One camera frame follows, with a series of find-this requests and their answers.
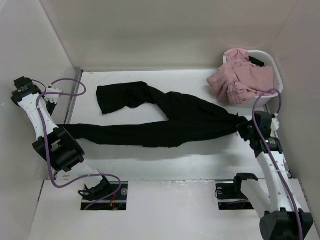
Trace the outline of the black trousers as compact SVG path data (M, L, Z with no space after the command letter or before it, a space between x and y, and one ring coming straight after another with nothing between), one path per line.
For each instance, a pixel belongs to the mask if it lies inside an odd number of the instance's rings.
M193 95L179 92L163 93L145 82L98 86L97 102L102 114L111 114L124 107L157 105L166 121L137 125L65 124L75 139L98 145L141 146L144 148L175 148L188 142L214 140L237 132L248 120Z

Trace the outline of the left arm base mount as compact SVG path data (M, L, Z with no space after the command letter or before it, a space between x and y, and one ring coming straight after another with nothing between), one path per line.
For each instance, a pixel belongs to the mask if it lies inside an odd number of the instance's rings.
M104 198L97 203L82 197L80 210L81 211L125 211L127 209L129 182L122 181L121 188L114 195Z

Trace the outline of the white laundry basket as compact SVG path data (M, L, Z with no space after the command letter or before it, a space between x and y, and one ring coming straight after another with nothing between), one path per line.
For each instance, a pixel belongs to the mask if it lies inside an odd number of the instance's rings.
M272 67L273 75L274 75L274 88L279 91L281 94L284 89L283 81L281 78L281 74L278 70L277 64L273 57L268 54L267 52L261 51L261 50L248 50L248 56L253 57L265 64L265 66ZM258 101L256 107L263 107L266 105L271 99L278 97L278 93L274 92L271 95L264 95L261 97L261 99ZM242 103L242 104L231 104L233 107L237 108L252 108L254 106L254 103L256 102L258 96L255 96L254 98L250 99L249 101Z

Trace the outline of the pink trousers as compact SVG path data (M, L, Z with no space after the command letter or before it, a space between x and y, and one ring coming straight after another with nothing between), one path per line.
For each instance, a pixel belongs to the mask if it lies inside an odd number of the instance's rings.
M246 49L233 48L224 56L226 62L206 80L218 101L231 105L245 104L274 87L272 67L251 62Z

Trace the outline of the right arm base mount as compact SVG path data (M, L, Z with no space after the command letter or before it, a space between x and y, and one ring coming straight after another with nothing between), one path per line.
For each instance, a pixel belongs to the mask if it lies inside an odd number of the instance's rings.
M248 198L235 190L232 181L218 181L215 183L214 195L220 211L254 210Z

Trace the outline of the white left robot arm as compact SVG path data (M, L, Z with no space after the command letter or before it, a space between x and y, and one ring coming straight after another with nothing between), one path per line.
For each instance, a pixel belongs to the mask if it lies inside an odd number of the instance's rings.
M69 172L84 162L84 151L71 134L55 124L52 114L64 92L49 85L45 90L39 81L20 77L14 80L16 90L11 100L27 114L35 131L34 150L47 162L48 171Z

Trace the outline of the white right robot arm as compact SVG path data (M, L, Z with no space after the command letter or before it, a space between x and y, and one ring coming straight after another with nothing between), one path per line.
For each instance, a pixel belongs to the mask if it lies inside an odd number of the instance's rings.
M280 140L271 133L277 126L276 115L254 111L252 120L238 126L238 133L249 141L259 163L268 191L253 173L238 173L232 192L246 197L259 217L264 240L303 240L313 226L310 212L305 212L290 187Z

